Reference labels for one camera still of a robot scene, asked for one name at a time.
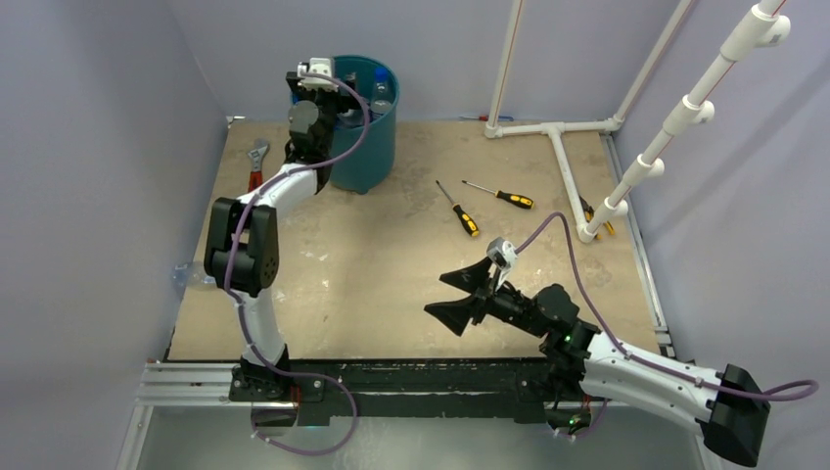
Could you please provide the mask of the Pepsi bottle blue cap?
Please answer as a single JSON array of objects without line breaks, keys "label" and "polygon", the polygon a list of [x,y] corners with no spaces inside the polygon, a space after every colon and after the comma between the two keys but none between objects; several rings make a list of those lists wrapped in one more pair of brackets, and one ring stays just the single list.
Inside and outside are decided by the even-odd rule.
[{"label": "Pepsi bottle blue cap", "polygon": [[373,119],[387,114],[393,109],[394,92],[390,72],[384,67],[375,67],[374,82],[370,96],[370,112]]}]

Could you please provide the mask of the clear bottle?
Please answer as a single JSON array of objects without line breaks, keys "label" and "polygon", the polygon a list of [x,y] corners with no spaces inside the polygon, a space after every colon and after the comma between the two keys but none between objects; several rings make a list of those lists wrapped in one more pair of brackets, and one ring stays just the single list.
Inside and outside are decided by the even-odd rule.
[{"label": "clear bottle", "polygon": [[178,264],[173,269],[172,279],[177,290],[209,291],[216,288],[215,279],[209,275],[202,260]]}]

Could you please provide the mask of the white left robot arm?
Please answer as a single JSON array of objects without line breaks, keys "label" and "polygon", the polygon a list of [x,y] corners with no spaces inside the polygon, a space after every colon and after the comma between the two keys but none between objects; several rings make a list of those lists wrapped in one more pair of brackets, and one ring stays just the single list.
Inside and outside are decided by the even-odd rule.
[{"label": "white left robot arm", "polygon": [[206,273],[232,299],[245,343],[232,391],[259,400],[282,399],[297,376],[288,368],[270,294],[280,261],[278,216],[321,192],[332,165],[358,149],[353,144],[332,156],[338,116],[355,110],[365,124],[371,121],[353,81],[311,71],[290,72],[286,80],[297,101],[289,110],[285,162],[247,194],[213,203],[205,254]]}]

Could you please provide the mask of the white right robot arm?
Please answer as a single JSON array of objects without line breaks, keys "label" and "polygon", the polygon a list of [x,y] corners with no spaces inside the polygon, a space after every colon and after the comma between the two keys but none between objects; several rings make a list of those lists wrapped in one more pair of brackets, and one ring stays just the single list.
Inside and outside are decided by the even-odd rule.
[{"label": "white right robot arm", "polygon": [[566,289],[550,284],[528,297],[511,283],[497,284],[488,258],[443,273],[439,280],[466,293],[436,302],[426,313],[460,336],[487,317],[538,339],[550,364],[536,388],[556,397],[621,401],[682,426],[703,439],[708,450],[754,468],[770,412],[760,388],[745,369],[729,364],[718,371],[627,346],[579,318]]}]

